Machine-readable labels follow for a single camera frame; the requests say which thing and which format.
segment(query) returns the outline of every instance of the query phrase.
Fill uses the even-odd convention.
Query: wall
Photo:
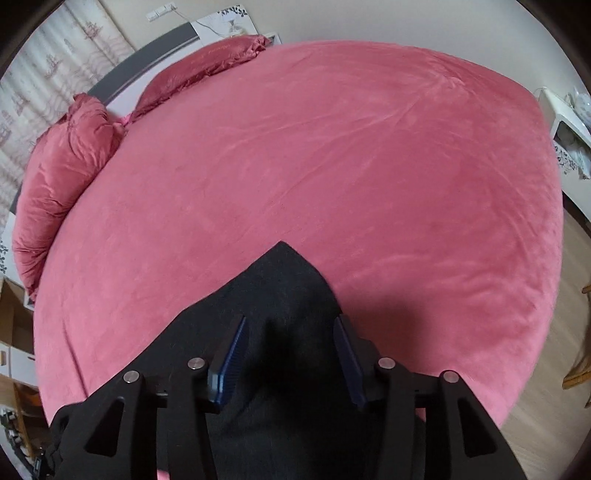
[[[170,13],[152,23],[145,14],[165,0],[100,0],[136,48],[184,22]],[[195,20],[231,0],[176,0]],[[530,91],[548,86],[566,95],[584,90],[550,33],[517,0],[243,0],[261,33],[284,43],[319,39],[396,42],[432,48],[500,72]]]

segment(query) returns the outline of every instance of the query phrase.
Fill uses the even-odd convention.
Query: wooden floor
[[[590,281],[591,238],[565,211],[560,292],[550,333],[502,428],[529,480],[559,479],[591,429],[591,408],[584,409],[591,382],[567,391],[561,387],[584,348],[590,306],[581,288]]]

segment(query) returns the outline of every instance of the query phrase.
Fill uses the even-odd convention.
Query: pink comforter
[[[273,47],[131,125],[64,221],[35,311],[46,413],[285,240],[383,354],[459,371],[502,423],[547,334],[561,222],[513,81],[391,44]]]

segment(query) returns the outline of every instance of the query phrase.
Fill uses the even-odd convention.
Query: pink pillow
[[[22,282],[35,300],[47,253],[62,221],[125,135],[102,103],[85,93],[45,132],[33,150],[18,199],[12,249]]]
[[[226,38],[172,64],[157,74],[146,87],[131,115],[130,123],[205,77],[254,59],[265,50],[268,43],[269,39],[264,35]]]

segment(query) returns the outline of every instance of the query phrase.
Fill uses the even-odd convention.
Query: black metal bracket
[[[335,320],[333,338],[352,402],[384,427],[366,478],[411,480],[415,410],[424,408],[426,480],[526,480],[456,372],[413,374],[359,338],[346,316]],[[60,410],[54,424],[61,441],[48,452],[50,473],[56,480],[155,480],[156,414],[166,408],[171,480],[217,480],[206,414],[220,413],[232,397],[247,347],[248,322],[239,316],[211,357],[201,353],[168,378],[128,371],[108,395]],[[47,465],[37,471],[46,472]]]
[[[248,322],[239,316],[213,357],[189,359],[170,378],[128,371],[94,410],[91,395],[62,419],[55,479],[155,480],[156,415],[166,408],[171,478],[217,480],[205,415],[232,397],[247,346]]]
[[[385,418],[371,477],[411,479],[415,410],[424,408],[426,480],[527,480],[502,433],[458,373],[411,373],[357,337],[344,315],[335,320],[333,334],[351,401]]]

